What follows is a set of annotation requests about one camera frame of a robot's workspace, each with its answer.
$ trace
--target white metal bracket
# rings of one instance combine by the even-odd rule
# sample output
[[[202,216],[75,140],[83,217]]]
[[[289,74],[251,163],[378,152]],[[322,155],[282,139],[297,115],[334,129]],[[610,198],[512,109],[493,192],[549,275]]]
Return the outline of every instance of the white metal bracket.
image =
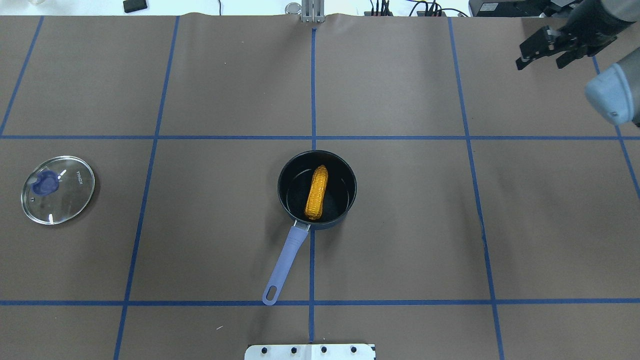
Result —
[[[244,360],[376,360],[373,344],[252,345]]]
[[[302,22],[324,22],[324,0],[302,0]]]

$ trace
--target corn cob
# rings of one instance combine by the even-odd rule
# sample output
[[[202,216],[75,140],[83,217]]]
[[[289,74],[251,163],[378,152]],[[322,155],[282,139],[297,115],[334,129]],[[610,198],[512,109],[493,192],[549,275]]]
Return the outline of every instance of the corn cob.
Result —
[[[329,172],[324,165],[319,166],[316,171],[314,171],[314,176],[311,180],[311,190],[307,198],[307,206],[305,206],[305,215],[310,220],[318,220],[322,217],[322,203],[328,181]]]

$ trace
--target pot handle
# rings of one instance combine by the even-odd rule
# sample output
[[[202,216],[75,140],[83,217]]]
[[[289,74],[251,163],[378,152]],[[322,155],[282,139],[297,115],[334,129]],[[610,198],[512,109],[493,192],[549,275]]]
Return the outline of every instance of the pot handle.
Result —
[[[306,225],[306,229],[301,229],[296,225],[298,225],[298,222],[295,222],[291,230],[289,230],[287,241],[285,241],[284,247],[282,247],[278,262],[273,268],[267,287],[262,294],[262,302],[265,305],[273,305],[278,300],[278,296],[280,296],[282,286],[287,279],[287,275],[289,275],[289,269],[291,269],[291,265],[293,265],[293,260],[296,258],[298,249],[300,249],[307,235],[309,235],[309,225]],[[272,293],[270,299],[267,298],[269,292]]]

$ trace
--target blue grid line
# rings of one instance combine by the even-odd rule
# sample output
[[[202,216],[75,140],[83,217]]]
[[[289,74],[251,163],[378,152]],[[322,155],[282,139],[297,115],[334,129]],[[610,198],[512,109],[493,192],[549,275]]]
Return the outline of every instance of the blue grid line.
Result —
[[[6,107],[4,118],[2,120],[2,124],[0,125],[0,135],[4,133],[4,127],[6,126],[6,122],[9,121],[9,115],[11,114],[11,108],[13,107],[15,96],[18,94],[18,89],[20,88],[20,84],[22,83],[22,77],[24,76],[24,72],[27,70],[27,64],[29,64],[29,59],[31,58],[31,53],[33,52],[33,48],[36,46],[36,40],[38,40],[38,34],[40,34],[40,29],[42,28],[43,21],[44,21],[44,16],[41,16],[40,20],[38,21],[38,26],[36,27],[36,31],[35,33],[33,33],[33,39],[31,39],[31,45],[29,45],[27,56],[24,57],[24,62],[22,63],[22,68],[20,69],[18,80],[15,81],[15,86],[13,88],[11,98],[9,99],[9,104]]]
[[[493,287],[493,274],[491,271],[491,260],[489,258],[489,245],[486,242],[486,230],[484,227],[484,216],[482,212],[482,204],[480,202],[480,192],[478,190],[476,164],[474,163],[473,149],[471,148],[471,139],[469,137],[469,126],[467,122],[467,109],[465,106],[465,97],[462,91],[462,80],[460,78],[460,67],[458,66],[458,52],[456,50],[456,39],[453,33],[453,23],[451,18],[447,18],[449,23],[449,35],[451,38],[451,52],[453,54],[453,64],[456,70],[456,82],[458,83],[458,96],[460,97],[460,111],[462,112],[462,123],[465,128],[465,136],[467,137],[467,154],[469,156],[469,167],[471,169],[471,179],[474,185],[474,194],[476,196],[476,209],[478,218],[480,219],[480,228],[482,232],[482,242],[484,245],[484,265],[486,267],[486,278],[489,284],[489,294],[493,304],[493,326],[495,327],[495,337],[498,346],[498,355],[500,360],[504,360],[504,347],[502,346],[502,332],[500,331],[500,318],[498,316],[498,306],[495,303],[495,288]]]
[[[598,64],[598,60],[596,59],[596,57],[592,57],[591,58],[593,60],[593,66],[596,70],[596,74],[600,75],[600,66]],[[627,162],[627,168],[629,169],[629,174],[631,175],[631,181],[634,184],[634,188],[636,189],[636,195],[638,196],[638,199],[640,199],[640,186],[638,185],[638,180],[636,177],[636,172],[634,171],[634,167],[631,164],[631,159],[629,158],[629,153],[627,151],[627,146],[625,145],[625,139],[622,136],[622,133],[620,132],[620,127],[616,126],[616,134],[618,135],[616,138],[618,139],[618,141],[620,142],[620,147],[622,148],[622,153],[625,156],[625,161]]]
[[[131,264],[129,265],[129,275],[127,277],[127,287],[124,295],[124,305],[122,306],[122,314],[120,315],[120,326],[118,327],[118,337],[116,339],[116,345],[113,352],[113,359],[117,360],[120,356],[120,345],[122,344],[122,334],[124,333],[125,320],[127,318],[127,309],[129,297],[131,296],[131,284],[133,283],[133,273],[136,269],[136,260],[138,257],[138,246],[140,245],[140,235],[142,233],[142,224],[145,218],[145,210],[147,208],[147,197],[149,194],[149,185],[151,184],[151,175],[154,169],[154,161],[156,159],[156,149],[158,144],[158,137],[160,135],[160,125],[162,124],[162,115],[164,110],[164,100],[166,98],[166,90],[169,86],[169,75],[171,74],[171,64],[173,61],[173,50],[175,49],[175,40],[178,35],[178,25],[180,24],[180,17],[175,17],[175,24],[173,25],[173,36],[171,40],[171,48],[169,50],[169,59],[167,60],[166,73],[164,75],[164,85],[162,89],[162,95],[160,98],[160,105],[158,108],[158,117],[156,121],[156,132],[154,135],[154,143],[151,146],[151,155],[149,157],[149,166],[147,169],[147,180],[145,181],[145,189],[142,195],[142,203],[140,205],[140,217],[138,219],[138,228],[136,230],[136,239],[133,243],[133,251],[131,254]]]
[[[311,149],[316,150],[316,31],[311,29]],[[316,336],[316,231],[310,232],[309,244],[309,343]]]
[[[0,135],[6,140],[153,140],[154,135]],[[158,140],[640,140],[640,136],[536,135],[159,135]]]
[[[259,300],[0,300],[0,306],[243,307],[266,306]],[[554,304],[640,304],[640,298],[450,299],[450,300],[315,300],[315,306],[487,306]],[[278,300],[274,306],[308,306],[307,300]]]

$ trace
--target saucepan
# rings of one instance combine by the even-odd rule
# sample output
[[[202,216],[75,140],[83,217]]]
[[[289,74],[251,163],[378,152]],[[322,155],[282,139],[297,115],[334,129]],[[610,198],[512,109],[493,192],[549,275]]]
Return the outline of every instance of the saucepan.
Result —
[[[316,168],[321,165],[324,165],[328,171],[322,216],[317,220],[310,220],[305,215],[305,206],[312,176]],[[263,303],[273,305],[278,300],[293,260],[309,231],[337,225],[347,215],[355,197],[356,177],[351,167],[332,152],[305,151],[295,155],[284,165],[278,178],[278,198],[294,222],[262,294]]]

